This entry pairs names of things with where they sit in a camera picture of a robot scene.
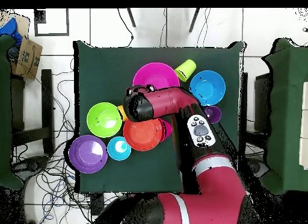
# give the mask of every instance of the plastic bowl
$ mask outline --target plastic bowl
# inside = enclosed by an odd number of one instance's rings
[[[72,165],[82,173],[95,173],[107,162],[108,154],[105,144],[93,135],[76,138],[69,149]]]
[[[118,136],[112,138],[107,146],[108,154],[114,160],[125,160],[130,156],[132,148],[126,142],[124,137]]]
[[[127,120],[123,135],[127,143],[136,151],[148,151],[158,145],[162,136],[162,127],[158,119],[142,122]]]
[[[211,124],[215,124],[221,119],[221,110],[217,106],[209,106],[204,110]]]
[[[115,105],[102,102],[88,112],[87,125],[94,135],[102,138],[111,137],[120,130],[122,118]]]
[[[180,81],[175,71],[163,63],[149,63],[139,69],[132,85],[153,85],[155,89],[179,87]]]
[[[223,77],[210,70],[197,73],[190,82],[189,91],[201,105],[215,105],[222,100],[226,92]]]

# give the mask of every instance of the chair leg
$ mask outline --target chair leg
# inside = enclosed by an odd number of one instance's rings
[[[131,8],[127,8],[127,9],[128,9],[129,18],[131,19],[131,22],[132,22],[132,27],[136,27],[136,24],[135,24],[135,21],[134,21],[134,17],[132,16]]]
[[[193,29],[194,29],[194,25],[195,25],[195,22],[196,22],[196,19],[197,19],[199,10],[200,10],[200,8],[196,8],[196,10],[195,10],[195,14],[194,14],[194,17],[192,18],[191,25],[190,25],[190,29],[189,29],[189,32],[190,32],[190,33],[191,33],[191,32],[193,31]]]

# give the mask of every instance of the small blue bowl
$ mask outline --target small blue bowl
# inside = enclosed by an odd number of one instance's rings
[[[226,92],[223,77],[210,70],[197,73],[190,82],[189,91],[203,106],[215,105],[222,100]]]
[[[107,146],[107,152],[114,160],[125,160],[131,154],[132,148],[128,145],[124,137],[112,138]]]

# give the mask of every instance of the lime green bowl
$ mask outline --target lime green bowl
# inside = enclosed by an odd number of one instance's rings
[[[111,137],[120,130],[122,118],[115,105],[102,102],[94,105],[88,112],[87,125],[97,137]]]

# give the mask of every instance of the small purple bowl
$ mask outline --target small purple bowl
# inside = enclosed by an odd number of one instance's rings
[[[215,124],[221,119],[221,110],[217,106],[206,107],[204,112],[211,124]]]
[[[70,146],[69,158],[81,173],[95,173],[106,164],[108,153],[101,139],[93,135],[82,135]]]

